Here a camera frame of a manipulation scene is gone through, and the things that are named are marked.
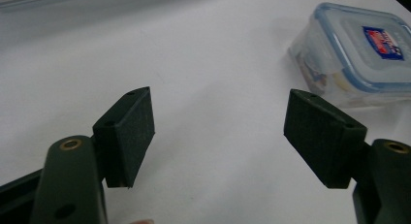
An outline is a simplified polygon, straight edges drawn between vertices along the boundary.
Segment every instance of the dark green plastic part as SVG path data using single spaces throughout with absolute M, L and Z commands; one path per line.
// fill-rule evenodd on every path
M 93 126 L 108 187 L 132 187 L 154 136 L 150 88 L 121 97 Z
M 292 89 L 284 135 L 327 187 L 348 187 L 350 160 L 364 148 L 365 126 L 321 97 Z

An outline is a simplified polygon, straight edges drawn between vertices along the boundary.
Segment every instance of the container lid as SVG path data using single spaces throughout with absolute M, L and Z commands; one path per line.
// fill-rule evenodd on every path
M 399 17 L 320 4 L 319 20 L 343 65 L 342 73 L 366 92 L 411 91 L 411 30 Z

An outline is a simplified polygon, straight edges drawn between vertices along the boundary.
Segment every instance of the container label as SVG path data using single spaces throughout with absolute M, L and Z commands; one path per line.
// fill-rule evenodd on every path
M 374 50 L 383 59 L 404 60 L 401 49 L 390 34 L 382 29 L 363 26 L 363 31 Z

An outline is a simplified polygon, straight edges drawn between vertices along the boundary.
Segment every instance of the plastic food container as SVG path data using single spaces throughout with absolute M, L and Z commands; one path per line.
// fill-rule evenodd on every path
M 411 99 L 411 30 L 395 15 L 320 4 L 289 52 L 310 91 L 337 106 Z

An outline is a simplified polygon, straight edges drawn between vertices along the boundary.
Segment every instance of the white table surface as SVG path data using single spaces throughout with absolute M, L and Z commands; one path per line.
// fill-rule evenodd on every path
M 0 12 L 0 184 L 150 86 L 156 135 L 132 189 L 105 189 L 110 223 L 356 223 L 283 137 L 286 50 L 321 2 L 390 12 L 395 0 L 55 0 Z M 411 144 L 411 103 L 346 110 L 366 141 Z

